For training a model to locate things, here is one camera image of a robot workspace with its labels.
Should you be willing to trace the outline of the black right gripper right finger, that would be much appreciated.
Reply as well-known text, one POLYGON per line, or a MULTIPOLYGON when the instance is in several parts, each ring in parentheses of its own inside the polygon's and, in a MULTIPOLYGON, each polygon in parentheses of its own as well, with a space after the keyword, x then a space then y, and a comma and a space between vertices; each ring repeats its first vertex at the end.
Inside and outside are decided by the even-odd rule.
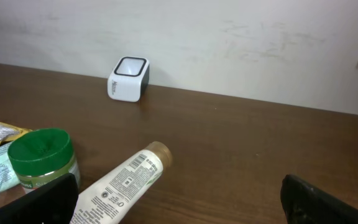
POLYGON ((282 180, 280 200, 288 223, 358 223, 358 209, 296 175, 282 180))

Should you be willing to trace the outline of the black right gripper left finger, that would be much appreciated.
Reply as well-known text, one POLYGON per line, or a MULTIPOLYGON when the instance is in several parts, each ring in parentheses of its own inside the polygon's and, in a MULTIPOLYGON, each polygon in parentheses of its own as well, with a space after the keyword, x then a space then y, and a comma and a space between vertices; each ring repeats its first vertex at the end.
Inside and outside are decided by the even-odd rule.
POLYGON ((0 208, 0 224, 68 224, 78 200, 71 173, 27 193, 0 208))

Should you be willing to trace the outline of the green lid jar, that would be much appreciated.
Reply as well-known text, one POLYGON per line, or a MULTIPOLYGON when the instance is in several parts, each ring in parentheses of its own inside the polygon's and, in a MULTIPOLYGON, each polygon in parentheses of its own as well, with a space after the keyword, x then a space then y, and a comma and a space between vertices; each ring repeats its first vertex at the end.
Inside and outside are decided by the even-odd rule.
POLYGON ((80 185, 80 170, 70 135, 58 128, 31 131, 7 150, 12 168, 25 193, 71 173, 80 185))

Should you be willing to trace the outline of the white cream tube gold cap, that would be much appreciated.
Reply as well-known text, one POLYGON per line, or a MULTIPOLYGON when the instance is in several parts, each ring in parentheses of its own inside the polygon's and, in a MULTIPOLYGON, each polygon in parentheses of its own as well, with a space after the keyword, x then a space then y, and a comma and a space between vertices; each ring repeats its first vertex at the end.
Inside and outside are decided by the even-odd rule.
POLYGON ((172 162, 166 145, 150 143, 82 191, 70 223, 119 223, 172 162))

